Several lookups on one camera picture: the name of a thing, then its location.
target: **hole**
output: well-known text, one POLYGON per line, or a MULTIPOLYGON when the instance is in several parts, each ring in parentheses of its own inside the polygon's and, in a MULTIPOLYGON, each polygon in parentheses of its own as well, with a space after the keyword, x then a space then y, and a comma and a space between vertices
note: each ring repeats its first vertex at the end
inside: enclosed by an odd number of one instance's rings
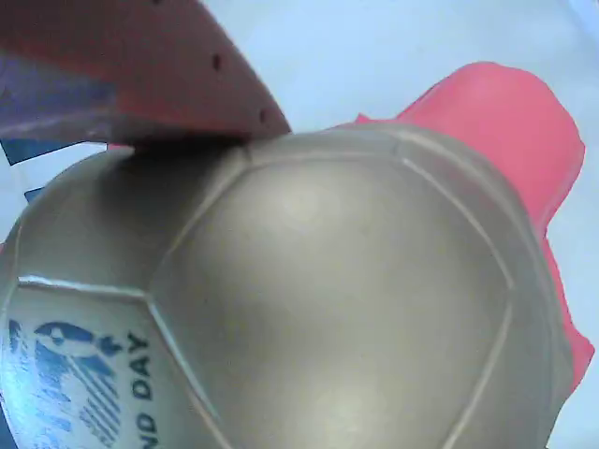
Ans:
POLYGON ((268 114, 265 109, 260 110, 260 112, 258 113, 258 119, 261 123, 266 123, 266 120, 268 119, 268 114))
POLYGON ((220 71, 221 67, 223 66, 223 58, 221 58, 221 55, 218 53, 215 53, 212 55, 212 68, 214 69, 215 72, 220 71))

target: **ball panel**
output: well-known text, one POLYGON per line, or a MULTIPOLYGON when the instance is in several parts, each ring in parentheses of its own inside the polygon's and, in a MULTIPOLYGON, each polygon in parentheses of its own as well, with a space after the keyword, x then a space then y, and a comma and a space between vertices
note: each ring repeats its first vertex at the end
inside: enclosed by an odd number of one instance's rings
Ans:
POLYGON ((20 287, 4 337, 19 447, 221 447, 144 302, 20 287))
POLYGON ((234 442, 437 447, 506 306, 468 228, 390 160, 267 166, 197 222, 153 296, 234 442))

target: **white background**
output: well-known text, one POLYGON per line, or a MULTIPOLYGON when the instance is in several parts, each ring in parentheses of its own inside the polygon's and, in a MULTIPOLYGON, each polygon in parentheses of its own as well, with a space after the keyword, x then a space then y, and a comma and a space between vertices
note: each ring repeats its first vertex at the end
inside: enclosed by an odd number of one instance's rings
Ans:
MULTIPOLYGON (((599 6, 594 0, 208 0, 294 130, 388 118, 456 68, 532 71, 574 116, 582 173, 549 227, 575 323, 599 348, 599 6)), ((551 449, 599 448, 599 355, 551 449)))

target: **blue fabric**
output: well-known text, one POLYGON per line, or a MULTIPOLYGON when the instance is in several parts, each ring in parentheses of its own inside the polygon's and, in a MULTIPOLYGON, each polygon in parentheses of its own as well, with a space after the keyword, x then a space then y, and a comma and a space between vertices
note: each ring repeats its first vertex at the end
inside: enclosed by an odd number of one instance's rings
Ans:
POLYGON ((36 196, 38 196, 43 189, 30 190, 29 192, 25 192, 25 198, 27 198, 27 202, 31 203, 36 196))
POLYGON ((47 152, 55 152, 67 147, 65 143, 42 142, 37 140, 24 140, 20 138, 8 138, 0 140, 0 144, 7 155, 8 163, 14 166, 19 162, 38 157, 47 152))
POLYGON ((0 407, 0 447, 2 449, 17 449, 17 444, 8 430, 7 420, 0 407))

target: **soccer ball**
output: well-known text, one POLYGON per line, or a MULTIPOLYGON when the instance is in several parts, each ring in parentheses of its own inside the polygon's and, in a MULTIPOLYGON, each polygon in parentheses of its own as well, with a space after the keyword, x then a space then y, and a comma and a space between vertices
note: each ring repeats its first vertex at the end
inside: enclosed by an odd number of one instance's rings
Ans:
POLYGON ((101 153, 0 260, 21 448, 540 448, 570 387, 516 195, 410 126, 101 153))

